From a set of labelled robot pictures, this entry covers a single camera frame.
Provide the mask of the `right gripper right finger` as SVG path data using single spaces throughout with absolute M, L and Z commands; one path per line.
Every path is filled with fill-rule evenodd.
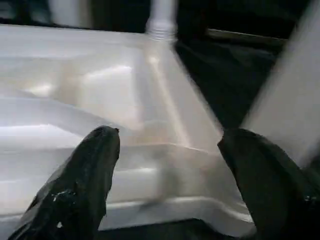
M 243 128 L 218 143 L 252 217 L 257 240 L 320 238 L 320 166 L 301 169 L 278 145 Z

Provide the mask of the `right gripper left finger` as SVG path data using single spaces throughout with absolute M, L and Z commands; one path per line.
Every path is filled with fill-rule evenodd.
M 120 156 L 119 129 L 92 130 L 49 177 L 10 240 L 93 240 Z

